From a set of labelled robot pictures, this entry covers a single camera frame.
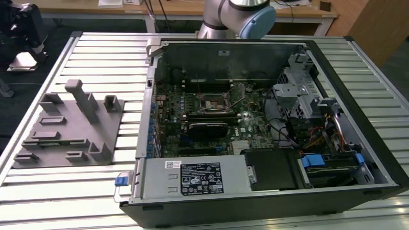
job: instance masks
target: table leg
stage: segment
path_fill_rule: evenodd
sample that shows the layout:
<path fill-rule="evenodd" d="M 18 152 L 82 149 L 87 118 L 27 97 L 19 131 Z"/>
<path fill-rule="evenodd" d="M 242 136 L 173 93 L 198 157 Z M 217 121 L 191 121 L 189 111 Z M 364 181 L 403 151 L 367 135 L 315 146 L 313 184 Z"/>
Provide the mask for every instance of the table leg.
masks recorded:
<path fill-rule="evenodd" d="M 145 20 L 145 24 L 146 24 L 146 32 L 147 33 L 155 33 L 154 22 L 153 22 L 151 18 L 149 17 L 149 15 L 143 16 L 143 20 Z"/>
<path fill-rule="evenodd" d="M 57 27 L 62 26 L 62 18 L 53 18 L 53 23 L 55 23 Z"/>
<path fill-rule="evenodd" d="M 325 36 L 327 30 L 330 29 L 330 25 L 333 22 L 333 18 L 323 18 L 321 24 L 318 25 L 318 28 L 314 32 L 314 36 Z"/>
<path fill-rule="evenodd" d="M 11 91 L 11 89 L 7 87 L 7 85 L 3 83 L 3 81 L 0 79 L 0 95 L 2 97 L 11 97 L 14 94 L 14 92 Z"/>

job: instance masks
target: wooden table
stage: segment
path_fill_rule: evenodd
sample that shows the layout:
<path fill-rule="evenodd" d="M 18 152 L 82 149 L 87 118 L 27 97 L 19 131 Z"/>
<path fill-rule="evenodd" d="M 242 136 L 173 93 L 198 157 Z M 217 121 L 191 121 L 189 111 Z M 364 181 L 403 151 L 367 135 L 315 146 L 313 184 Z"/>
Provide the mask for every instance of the wooden table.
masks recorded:
<path fill-rule="evenodd" d="M 97 0 L 13 0 L 15 4 L 34 3 L 41 10 L 43 18 L 74 19 L 143 19 L 147 33 L 154 33 L 154 24 L 147 16 L 145 4 L 126 5 L 122 8 L 99 9 Z M 313 0 L 313 6 L 293 7 L 277 10 L 278 23 L 315 23 L 318 24 L 314 35 L 323 36 L 338 13 L 317 10 L 319 0 Z M 158 0 L 151 0 L 155 19 L 163 20 Z M 203 0 L 162 0 L 165 13 L 169 20 L 202 20 Z"/>

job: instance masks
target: motherboard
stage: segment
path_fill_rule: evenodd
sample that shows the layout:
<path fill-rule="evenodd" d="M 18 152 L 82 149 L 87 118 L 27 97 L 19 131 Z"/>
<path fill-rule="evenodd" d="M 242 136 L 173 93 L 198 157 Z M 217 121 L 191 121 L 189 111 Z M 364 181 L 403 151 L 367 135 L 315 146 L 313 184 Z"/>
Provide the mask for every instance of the motherboard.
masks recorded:
<path fill-rule="evenodd" d="M 239 154 L 274 146 L 263 116 L 267 89 L 251 82 L 157 83 L 161 157 Z"/>

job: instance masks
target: cable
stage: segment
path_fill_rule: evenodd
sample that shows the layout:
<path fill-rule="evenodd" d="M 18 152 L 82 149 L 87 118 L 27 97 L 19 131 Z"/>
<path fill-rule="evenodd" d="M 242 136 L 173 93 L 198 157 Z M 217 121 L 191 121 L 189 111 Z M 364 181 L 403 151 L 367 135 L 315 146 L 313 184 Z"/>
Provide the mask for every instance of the cable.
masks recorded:
<path fill-rule="evenodd" d="M 317 129 L 321 129 L 321 128 L 323 128 L 323 127 L 315 127 L 315 128 L 313 128 L 313 130 L 311 130 L 311 132 L 310 132 L 309 141 L 311 141 L 311 140 L 313 140 L 313 134 L 314 134 L 314 131 L 315 131 Z"/>
<path fill-rule="evenodd" d="M 10 138 L 11 138 L 11 135 L 0 134 L 0 138 L 10 139 Z"/>
<path fill-rule="evenodd" d="M 299 4 L 287 4 L 285 1 L 283 1 L 283 4 L 278 3 L 277 0 L 274 0 L 274 2 L 281 5 L 281 6 L 289 6 L 290 10 L 291 10 L 291 23 L 294 22 L 294 13 L 293 13 L 293 6 L 299 6 Z"/>
<path fill-rule="evenodd" d="M 9 83 L 6 85 L 42 85 L 39 83 L 29 83 L 29 82 L 23 82 L 23 83 Z"/>
<path fill-rule="evenodd" d="M 338 136 L 339 139 L 339 144 L 341 144 L 341 150 L 344 151 L 343 145 L 344 145 L 344 141 L 343 141 L 343 137 L 338 132 L 334 132 L 334 134 Z"/>
<path fill-rule="evenodd" d="M 282 119 L 282 118 L 271 118 L 271 119 L 267 120 L 267 123 L 269 123 L 271 120 L 277 120 L 277 121 L 281 121 L 281 122 L 286 122 L 286 120 Z"/>
<path fill-rule="evenodd" d="M 270 97 L 267 97 L 269 93 L 273 92 L 273 88 L 269 89 L 267 93 L 266 93 L 266 98 L 263 99 L 263 103 L 262 103 L 262 111 L 263 111 L 263 118 L 266 119 L 266 102 L 267 102 L 267 99 L 270 99 Z"/>
<path fill-rule="evenodd" d="M 165 23 L 166 23 L 166 27 L 167 27 L 167 32 L 170 33 L 169 20 L 167 20 L 167 16 L 166 16 L 166 13 L 165 13 L 163 6 L 161 4 L 161 0 L 158 0 L 158 4 L 159 4 L 159 7 L 161 7 L 161 11 L 163 13 L 163 16 L 165 16 Z"/>
<path fill-rule="evenodd" d="M 150 2 L 150 0 L 145 0 L 143 2 L 145 2 L 145 5 L 146 5 L 149 17 L 150 17 L 150 19 L 151 19 L 151 21 L 153 21 L 154 29 L 155 29 L 157 32 L 159 33 L 159 29 L 158 29 L 158 26 L 157 26 L 157 24 L 155 24 L 155 19 L 154 19 L 154 12 L 153 12 L 151 2 Z"/>
<path fill-rule="evenodd" d="M 323 137 L 321 136 L 317 140 L 314 140 L 306 147 L 305 149 L 307 149 L 309 147 L 314 146 L 317 143 L 319 143 L 322 141 Z"/>
<path fill-rule="evenodd" d="M 281 141 L 287 141 L 287 140 L 281 140 L 281 133 L 278 133 L 278 140 L 273 140 L 273 142 L 274 142 L 274 141 L 277 141 L 277 144 L 273 143 L 273 145 L 274 145 L 275 147 L 278 147 L 278 148 L 287 148 L 287 147 L 291 147 L 291 146 L 293 146 L 293 145 L 279 145 L 279 142 L 281 142 Z"/>
<path fill-rule="evenodd" d="M 298 145 L 298 144 L 294 142 L 294 140 L 293 140 L 283 132 L 281 132 L 274 126 L 270 126 L 270 127 L 278 132 L 278 134 L 281 134 L 281 135 L 285 137 L 285 139 L 287 140 L 287 142 L 291 143 L 291 146 L 294 146 L 294 147 L 298 148 L 298 149 L 302 148 L 301 145 Z"/>

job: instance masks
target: sticker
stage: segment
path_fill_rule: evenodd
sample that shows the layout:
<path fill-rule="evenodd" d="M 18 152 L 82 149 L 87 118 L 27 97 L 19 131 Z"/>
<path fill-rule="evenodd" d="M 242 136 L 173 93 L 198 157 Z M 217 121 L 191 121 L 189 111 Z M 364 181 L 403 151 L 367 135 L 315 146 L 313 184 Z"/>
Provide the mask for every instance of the sticker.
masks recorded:
<path fill-rule="evenodd" d="M 219 163 L 179 165 L 181 195 L 223 193 Z"/>
<path fill-rule="evenodd" d="M 181 161 L 165 161 L 165 169 L 178 169 Z"/>
<path fill-rule="evenodd" d="M 218 56 L 229 56 L 230 55 L 230 51 L 229 50 L 219 50 L 218 51 Z"/>

